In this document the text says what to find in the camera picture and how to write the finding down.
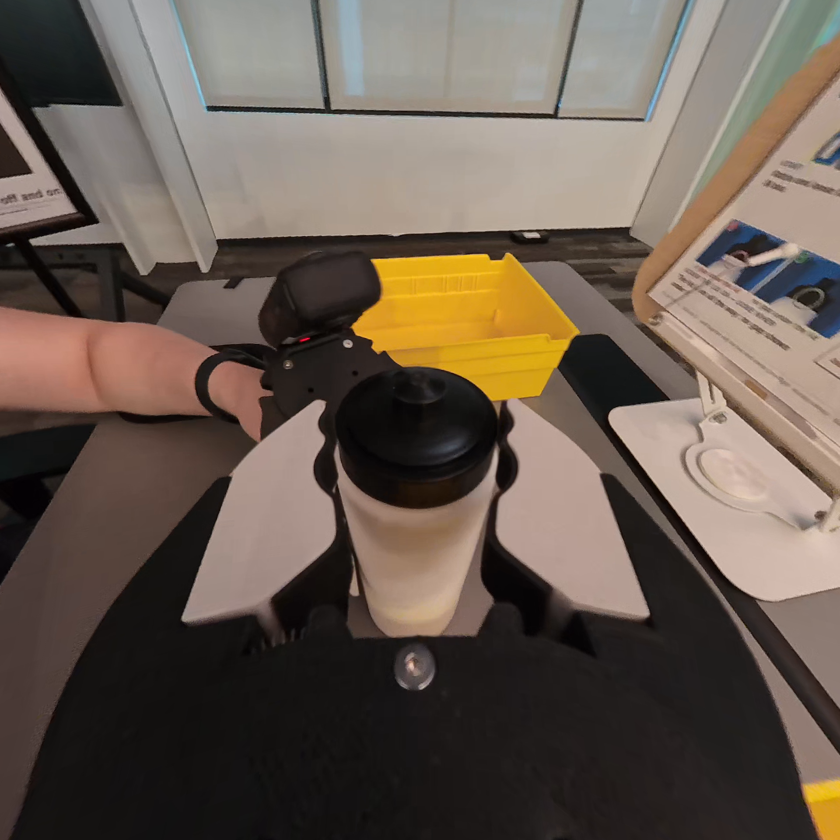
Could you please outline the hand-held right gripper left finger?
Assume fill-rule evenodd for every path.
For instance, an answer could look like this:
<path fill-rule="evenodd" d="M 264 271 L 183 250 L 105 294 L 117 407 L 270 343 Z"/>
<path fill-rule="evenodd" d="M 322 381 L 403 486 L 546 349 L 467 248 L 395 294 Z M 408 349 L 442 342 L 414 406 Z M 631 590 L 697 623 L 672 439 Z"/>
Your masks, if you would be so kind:
<path fill-rule="evenodd" d="M 328 408 L 311 402 L 231 473 L 184 624 L 251 616 L 267 636 L 298 636 L 321 606 L 347 618 L 354 562 Z"/>

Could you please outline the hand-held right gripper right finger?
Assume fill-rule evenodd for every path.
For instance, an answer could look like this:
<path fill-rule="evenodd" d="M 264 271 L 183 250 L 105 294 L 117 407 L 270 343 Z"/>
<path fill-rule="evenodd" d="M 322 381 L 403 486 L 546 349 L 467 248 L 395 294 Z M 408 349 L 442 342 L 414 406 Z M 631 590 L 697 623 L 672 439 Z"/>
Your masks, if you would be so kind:
<path fill-rule="evenodd" d="M 606 492 L 605 475 L 571 437 L 524 402 L 500 410 L 498 493 L 480 578 L 530 636 L 578 614 L 643 625 L 650 610 Z"/>

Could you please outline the white plastic bottle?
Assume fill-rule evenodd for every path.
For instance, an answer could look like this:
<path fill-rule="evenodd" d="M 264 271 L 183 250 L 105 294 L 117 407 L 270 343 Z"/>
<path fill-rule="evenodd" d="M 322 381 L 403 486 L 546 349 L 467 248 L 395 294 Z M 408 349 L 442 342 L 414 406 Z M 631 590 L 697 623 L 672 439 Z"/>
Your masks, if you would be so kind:
<path fill-rule="evenodd" d="M 437 636 L 452 620 L 497 491 L 498 454 L 478 486 L 442 507 L 395 507 L 364 494 L 339 458 L 338 491 L 371 619 L 388 637 Z"/>

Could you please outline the black bottle lid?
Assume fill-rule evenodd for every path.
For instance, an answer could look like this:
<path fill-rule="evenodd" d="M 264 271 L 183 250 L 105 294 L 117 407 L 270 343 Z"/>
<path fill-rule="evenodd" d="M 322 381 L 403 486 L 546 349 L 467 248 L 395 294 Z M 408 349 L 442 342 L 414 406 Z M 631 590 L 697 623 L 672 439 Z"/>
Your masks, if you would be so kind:
<path fill-rule="evenodd" d="M 487 477 L 498 415 L 477 385 L 448 371 L 407 367 L 373 374 L 334 419 L 339 460 L 367 497 L 405 509 L 440 508 Z"/>

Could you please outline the yellow plastic bin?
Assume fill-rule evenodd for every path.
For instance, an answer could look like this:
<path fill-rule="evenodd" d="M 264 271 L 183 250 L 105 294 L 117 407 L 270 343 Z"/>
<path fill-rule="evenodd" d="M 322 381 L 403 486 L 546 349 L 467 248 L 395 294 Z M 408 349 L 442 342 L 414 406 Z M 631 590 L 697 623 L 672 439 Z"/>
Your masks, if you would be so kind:
<path fill-rule="evenodd" d="M 839 839 L 839 779 L 803 785 L 803 795 L 821 839 Z"/>
<path fill-rule="evenodd" d="M 353 325 L 403 367 L 448 371 L 493 402 L 539 396 L 573 321 L 511 254 L 374 259 L 381 299 Z"/>

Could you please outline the person's left forearm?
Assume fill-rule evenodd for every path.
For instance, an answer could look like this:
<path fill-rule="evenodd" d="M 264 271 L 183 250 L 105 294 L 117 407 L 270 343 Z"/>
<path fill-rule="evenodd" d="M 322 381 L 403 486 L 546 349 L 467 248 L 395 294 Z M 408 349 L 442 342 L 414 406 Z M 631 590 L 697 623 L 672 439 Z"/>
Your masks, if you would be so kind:
<path fill-rule="evenodd" d="M 2 308 L 1 408 L 208 416 L 195 378 L 211 353 L 154 325 Z"/>

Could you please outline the person's left hand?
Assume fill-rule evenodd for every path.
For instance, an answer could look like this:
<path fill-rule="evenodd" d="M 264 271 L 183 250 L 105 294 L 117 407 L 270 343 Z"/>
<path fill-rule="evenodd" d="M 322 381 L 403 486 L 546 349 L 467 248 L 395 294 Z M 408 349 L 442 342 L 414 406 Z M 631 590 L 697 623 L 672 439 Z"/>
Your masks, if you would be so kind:
<path fill-rule="evenodd" d="M 209 375 L 207 392 L 215 407 L 235 417 L 256 442 L 262 438 L 260 401 L 269 396 L 262 386 L 263 372 L 234 361 L 219 364 Z"/>

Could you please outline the white stand base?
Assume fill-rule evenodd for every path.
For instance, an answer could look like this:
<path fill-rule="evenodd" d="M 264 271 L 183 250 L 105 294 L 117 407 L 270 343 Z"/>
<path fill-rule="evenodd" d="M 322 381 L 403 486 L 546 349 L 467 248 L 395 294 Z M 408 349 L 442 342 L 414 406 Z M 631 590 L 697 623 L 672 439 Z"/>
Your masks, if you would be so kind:
<path fill-rule="evenodd" d="M 839 587 L 830 500 L 730 408 L 699 398 L 613 409 L 612 430 L 722 575 L 783 602 Z"/>

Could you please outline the large glass window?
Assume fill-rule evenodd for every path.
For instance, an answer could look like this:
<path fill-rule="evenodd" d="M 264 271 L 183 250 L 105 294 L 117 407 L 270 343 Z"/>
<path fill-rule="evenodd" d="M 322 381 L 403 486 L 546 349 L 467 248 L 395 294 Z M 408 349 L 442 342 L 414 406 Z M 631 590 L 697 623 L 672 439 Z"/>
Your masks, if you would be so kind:
<path fill-rule="evenodd" d="M 174 1 L 214 111 L 647 120 L 692 2 Z"/>

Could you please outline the black framed sign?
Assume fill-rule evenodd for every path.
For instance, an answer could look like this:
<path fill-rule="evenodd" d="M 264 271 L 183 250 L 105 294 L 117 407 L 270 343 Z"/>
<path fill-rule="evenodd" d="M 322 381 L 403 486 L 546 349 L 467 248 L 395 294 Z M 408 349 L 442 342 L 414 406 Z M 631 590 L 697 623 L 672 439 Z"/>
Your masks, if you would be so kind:
<path fill-rule="evenodd" d="M 98 223 L 57 147 L 1 65 L 2 244 Z"/>

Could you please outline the instruction sheet on stand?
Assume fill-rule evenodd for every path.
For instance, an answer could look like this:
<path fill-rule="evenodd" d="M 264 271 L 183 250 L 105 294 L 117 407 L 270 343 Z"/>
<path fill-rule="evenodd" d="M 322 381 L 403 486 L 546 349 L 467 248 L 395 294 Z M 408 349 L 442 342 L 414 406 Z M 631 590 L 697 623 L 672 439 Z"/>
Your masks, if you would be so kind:
<path fill-rule="evenodd" d="M 685 359 L 696 373 L 719 388 L 770 439 L 791 454 L 818 481 L 838 491 L 838 442 L 821 434 L 710 345 L 698 340 L 650 292 L 715 217 L 759 173 L 771 154 L 809 108 L 838 82 L 838 37 L 819 48 L 789 79 L 733 149 L 677 225 L 654 248 L 637 274 L 633 307 L 641 322 Z"/>

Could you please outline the white stylus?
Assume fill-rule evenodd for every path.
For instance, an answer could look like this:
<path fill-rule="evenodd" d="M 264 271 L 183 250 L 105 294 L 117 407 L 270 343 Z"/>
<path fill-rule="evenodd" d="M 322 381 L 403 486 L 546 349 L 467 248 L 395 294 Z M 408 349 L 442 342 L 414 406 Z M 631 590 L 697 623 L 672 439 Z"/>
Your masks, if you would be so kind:
<path fill-rule="evenodd" d="M 783 243 L 778 247 L 748 257 L 745 265 L 752 268 L 764 266 L 778 260 L 790 260 L 797 257 L 801 252 L 802 248 L 800 246 L 793 243 Z"/>

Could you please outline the white paper sign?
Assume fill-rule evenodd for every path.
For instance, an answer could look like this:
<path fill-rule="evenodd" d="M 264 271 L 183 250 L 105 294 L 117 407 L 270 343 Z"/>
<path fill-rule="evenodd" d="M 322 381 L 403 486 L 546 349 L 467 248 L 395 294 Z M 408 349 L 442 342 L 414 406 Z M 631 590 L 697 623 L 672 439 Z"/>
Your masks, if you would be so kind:
<path fill-rule="evenodd" d="M 839 426 L 838 82 L 650 296 L 821 434 Z M 745 261 L 783 243 L 790 260 Z"/>

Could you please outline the metal stand bracket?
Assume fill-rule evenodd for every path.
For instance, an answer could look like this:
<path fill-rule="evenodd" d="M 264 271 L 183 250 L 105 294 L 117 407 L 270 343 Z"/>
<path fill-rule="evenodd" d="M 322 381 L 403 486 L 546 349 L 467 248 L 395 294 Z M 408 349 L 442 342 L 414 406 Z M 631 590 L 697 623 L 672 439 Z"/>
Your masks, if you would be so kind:
<path fill-rule="evenodd" d="M 828 496 L 741 419 L 719 388 L 702 374 L 696 378 L 699 439 L 682 455 L 682 466 L 693 483 L 729 509 L 768 515 L 797 531 L 838 532 L 838 493 Z"/>

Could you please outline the dark wall screen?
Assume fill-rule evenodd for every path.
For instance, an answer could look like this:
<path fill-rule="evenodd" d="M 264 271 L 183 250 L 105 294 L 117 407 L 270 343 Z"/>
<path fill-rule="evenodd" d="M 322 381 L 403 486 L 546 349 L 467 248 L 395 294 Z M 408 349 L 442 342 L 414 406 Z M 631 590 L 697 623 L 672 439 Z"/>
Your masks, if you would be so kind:
<path fill-rule="evenodd" d="M 1 58 L 31 108 L 122 106 L 78 1 L 2 1 Z"/>

